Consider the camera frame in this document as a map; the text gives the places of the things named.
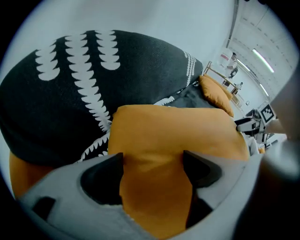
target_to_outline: person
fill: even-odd
[[[237,61],[236,61],[236,53],[235,52],[233,52],[232,53],[232,57],[230,58],[230,60],[229,60],[229,64],[228,64],[228,66],[226,67],[226,76],[228,77],[228,78],[233,78],[233,76],[236,74],[236,72],[238,71],[237,70],[237,65],[238,65],[238,63],[237,63]],[[226,81],[226,80],[224,80],[224,82],[223,82],[223,85],[224,86],[226,86],[226,87],[229,87],[229,82],[228,81]]]
[[[229,60],[229,64],[226,68],[227,76],[230,76],[230,73],[237,67],[238,63],[237,63],[236,59],[237,59],[236,53],[233,52],[232,57]]]
[[[238,85],[235,85],[235,89],[233,89],[231,91],[231,94],[236,95],[238,93],[238,91],[241,90],[242,86],[243,86],[243,82],[241,82]]]

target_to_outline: yellow cushion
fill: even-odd
[[[205,76],[199,76],[199,84],[202,87],[204,96],[209,102],[223,109],[229,116],[234,116],[228,97],[217,84]]]
[[[126,105],[115,113],[108,153],[124,154],[124,211],[159,239],[186,229],[192,185],[184,150],[248,159],[243,136],[221,109]]]
[[[231,94],[231,92],[229,92],[224,86],[222,86],[218,81],[216,81],[215,79],[213,79],[211,76],[207,75],[206,73],[204,74],[205,77],[208,77],[209,79],[211,79],[215,84],[217,84],[222,90],[223,92],[226,94],[226,96],[228,97],[229,100],[232,99],[233,95]]]

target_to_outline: white wall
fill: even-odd
[[[127,30],[156,37],[189,52],[205,67],[218,56],[230,31],[233,6],[234,0],[45,0],[11,42],[0,82],[33,50],[86,30]],[[8,148],[3,139],[0,145],[1,165],[7,172]]]
[[[264,101],[268,100],[261,88],[244,72],[244,70],[242,70],[242,67],[239,67],[232,82],[235,84],[243,82],[242,89],[239,90],[238,94],[244,99],[244,104],[241,108],[245,114],[253,108],[258,108]]]

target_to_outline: white ceiling panel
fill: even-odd
[[[271,98],[290,78],[299,60],[299,50],[285,26],[266,6],[256,0],[242,4],[229,48],[254,73]],[[274,73],[252,52],[255,48]]]

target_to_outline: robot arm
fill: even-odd
[[[268,103],[259,109],[253,109],[245,118],[236,120],[235,124],[237,131],[253,136],[257,143],[266,143],[268,133],[284,133]]]

